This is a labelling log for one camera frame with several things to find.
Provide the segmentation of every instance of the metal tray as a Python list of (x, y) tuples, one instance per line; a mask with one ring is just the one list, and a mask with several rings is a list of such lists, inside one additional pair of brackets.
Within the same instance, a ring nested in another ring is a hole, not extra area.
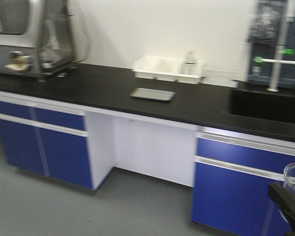
[(136, 88), (131, 94), (131, 97), (145, 98), (159, 101), (170, 101), (175, 92), (156, 90), (149, 88)]

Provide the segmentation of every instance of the black countertop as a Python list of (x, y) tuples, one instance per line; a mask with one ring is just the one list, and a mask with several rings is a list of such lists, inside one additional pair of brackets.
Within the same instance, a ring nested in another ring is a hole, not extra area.
[[(68, 70), (65, 77), (48, 77), (44, 82), (0, 74), (0, 91), (295, 142), (295, 124), (229, 114), (232, 88), (140, 79), (130, 69), (88, 64), (77, 67)], [(176, 94), (169, 102), (130, 97), (136, 88)]]

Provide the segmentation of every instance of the blue drawer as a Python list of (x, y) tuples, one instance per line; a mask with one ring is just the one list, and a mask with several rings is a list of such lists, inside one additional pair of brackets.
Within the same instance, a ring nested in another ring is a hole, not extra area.
[(35, 108), (39, 122), (54, 124), (72, 129), (85, 130), (84, 116)]
[(295, 156), (207, 139), (198, 139), (197, 155), (277, 173), (295, 162)]
[(14, 117), (31, 119), (29, 107), (7, 102), (0, 102), (0, 113)]

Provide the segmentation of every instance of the green faucet handle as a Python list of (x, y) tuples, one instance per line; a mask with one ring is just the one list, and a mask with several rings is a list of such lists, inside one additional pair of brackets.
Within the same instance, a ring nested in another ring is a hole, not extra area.
[(261, 66), (263, 63), (263, 58), (262, 57), (254, 57), (253, 62), (255, 63), (255, 65)]
[(294, 49), (284, 49), (284, 54), (287, 56), (293, 56), (295, 54)]

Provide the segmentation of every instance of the blue cabinet door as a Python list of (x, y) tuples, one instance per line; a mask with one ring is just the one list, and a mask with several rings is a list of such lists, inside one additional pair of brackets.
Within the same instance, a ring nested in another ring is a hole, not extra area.
[(192, 221), (240, 236), (278, 236), (290, 226), (267, 196), (272, 179), (196, 163)]
[(85, 137), (40, 129), (50, 176), (92, 189)]
[(0, 136), (8, 163), (44, 174), (35, 129), (37, 128), (0, 119)]

